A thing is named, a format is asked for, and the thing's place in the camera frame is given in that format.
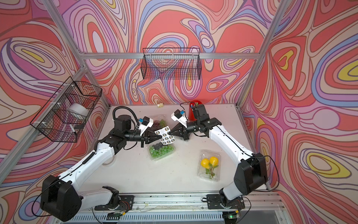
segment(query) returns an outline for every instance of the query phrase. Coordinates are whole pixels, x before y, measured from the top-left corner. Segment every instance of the white roll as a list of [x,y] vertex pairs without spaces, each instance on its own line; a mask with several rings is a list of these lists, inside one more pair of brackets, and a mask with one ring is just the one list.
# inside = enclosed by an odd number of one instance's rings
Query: white roll
[[84,106],[77,103],[72,104],[69,108],[67,108],[67,111],[71,112],[71,114],[78,119],[85,119],[89,112]]

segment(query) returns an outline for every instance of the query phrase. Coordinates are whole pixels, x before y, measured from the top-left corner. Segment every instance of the metal rail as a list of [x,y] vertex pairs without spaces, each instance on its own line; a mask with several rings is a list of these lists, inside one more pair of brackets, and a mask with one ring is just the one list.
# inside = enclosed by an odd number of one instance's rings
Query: metal rail
[[246,79],[246,82],[240,92],[240,95],[236,101],[236,106],[239,106],[239,104],[242,101],[243,96],[246,94],[246,92],[248,91],[248,89],[250,88],[253,79],[255,78],[256,74],[259,71],[260,65],[263,62],[264,58],[265,58],[265,54],[270,46],[270,43],[272,41],[272,39],[274,38],[274,35],[276,33],[277,28],[280,25],[280,22],[286,12],[286,9],[289,5],[289,3],[291,2],[291,0],[282,0],[276,10],[276,13],[274,15],[274,18],[272,19],[272,22],[270,24],[270,27],[268,28],[267,34],[263,40],[263,43],[261,45],[261,48],[259,50],[260,56],[259,58],[254,62],[254,64],[252,65],[251,71]]
[[[73,80],[81,80],[85,68],[82,66],[72,77]],[[69,86],[64,86],[63,89],[57,94],[57,96],[52,101],[57,101],[66,91]],[[52,106],[48,106],[43,113],[39,116],[37,121],[42,120],[47,113],[51,110]],[[23,137],[16,143],[12,150],[5,156],[3,161],[0,163],[0,185],[9,175],[14,166],[18,163],[21,157],[25,154],[27,149],[34,142],[35,138],[40,134],[40,132],[29,125],[28,131],[23,135]]]
[[[79,53],[82,59],[142,59],[143,53]],[[188,55],[188,53],[168,53]],[[258,59],[259,53],[200,53],[201,59]]]
[[[52,20],[54,21],[54,23],[56,24],[57,28],[59,29],[60,35],[62,36],[62,38],[67,42],[68,46],[70,47],[74,57],[80,63],[80,65],[83,65],[85,67],[86,72],[87,72],[87,77],[90,80],[90,82],[92,84],[100,87],[100,85],[98,84],[98,82],[97,82],[95,76],[93,75],[92,71],[89,69],[87,63],[80,56],[80,54],[79,54],[80,50],[77,47],[77,44],[74,41],[70,31],[68,30],[68,28],[67,28],[67,26],[65,24],[65,21],[63,20],[60,12],[58,11],[58,9],[55,6],[55,4],[53,3],[53,0],[43,0],[42,2],[45,5],[45,7],[47,8],[47,11],[50,14],[50,16],[51,16]],[[109,108],[107,98],[104,95],[102,95],[101,99],[102,99],[104,105],[107,108]]]

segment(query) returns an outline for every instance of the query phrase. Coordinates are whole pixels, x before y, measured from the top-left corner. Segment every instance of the psychedelic wall mural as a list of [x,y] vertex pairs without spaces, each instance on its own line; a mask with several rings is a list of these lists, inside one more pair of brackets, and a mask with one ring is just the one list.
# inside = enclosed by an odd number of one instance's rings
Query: psychedelic wall mural
[[357,21],[357,1],[293,0],[240,104],[295,224],[358,223]]
[[144,47],[167,42],[198,46],[202,52],[234,52],[247,46],[252,46],[250,52],[258,52],[278,1],[68,0],[56,4],[83,52],[142,52]]
[[88,59],[110,104],[174,104],[197,99],[203,103],[234,103],[253,59],[215,59],[200,80],[143,79],[138,59]]
[[[41,0],[0,1],[0,162],[29,128],[37,111],[79,69]],[[104,117],[99,101],[77,143],[39,135],[0,187],[0,223],[45,223],[31,213],[48,175],[87,154]],[[34,212],[43,212],[36,202]]]
[[[199,47],[258,52],[276,1],[61,1],[57,8],[83,52]],[[202,60],[202,79],[142,80],[141,60],[87,60],[110,104],[235,103],[253,60]]]

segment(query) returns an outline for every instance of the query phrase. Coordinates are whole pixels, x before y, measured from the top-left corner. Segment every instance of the white table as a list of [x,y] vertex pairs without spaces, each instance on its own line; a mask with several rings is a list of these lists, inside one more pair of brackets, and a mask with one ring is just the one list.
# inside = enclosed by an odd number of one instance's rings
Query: white table
[[[112,111],[101,131],[100,138],[105,137],[113,128]],[[165,105],[158,108],[155,105],[129,106],[137,115],[138,119],[144,116],[152,117],[165,114],[170,128],[176,122],[170,115],[176,110],[181,110],[179,105]],[[226,130],[246,148],[250,144],[245,135],[233,104],[205,105],[210,118],[217,118],[222,122]],[[128,114],[125,109],[119,109],[116,116]],[[176,139],[176,151],[158,161],[152,161],[144,145],[140,142],[131,150],[121,150],[116,154],[116,160],[111,166],[101,166],[82,185],[80,191],[100,189],[102,186],[111,186],[120,193],[149,193],[149,192],[197,192],[218,191],[233,181],[236,171],[234,162],[212,140],[206,137],[191,135],[189,141]],[[126,148],[130,148],[134,142],[128,142]],[[197,168],[201,150],[211,150],[221,155],[220,180],[212,182],[197,176]]]

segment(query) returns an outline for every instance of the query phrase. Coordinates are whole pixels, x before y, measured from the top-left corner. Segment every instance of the black wire basket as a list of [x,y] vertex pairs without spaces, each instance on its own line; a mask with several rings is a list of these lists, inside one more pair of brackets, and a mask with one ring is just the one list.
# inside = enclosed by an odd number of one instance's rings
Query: black wire basket
[[[77,142],[88,118],[102,95],[102,89],[98,86],[88,82],[73,81],[72,78],[72,82],[66,84],[67,80],[54,93],[59,93],[63,86],[66,88],[56,102],[52,102],[48,105],[52,107],[44,118],[40,121],[34,121],[50,100],[30,122],[31,126],[53,142]],[[79,104],[88,110],[87,115],[72,111],[70,106],[73,104]]]
[[199,48],[143,48],[143,79],[200,80]]

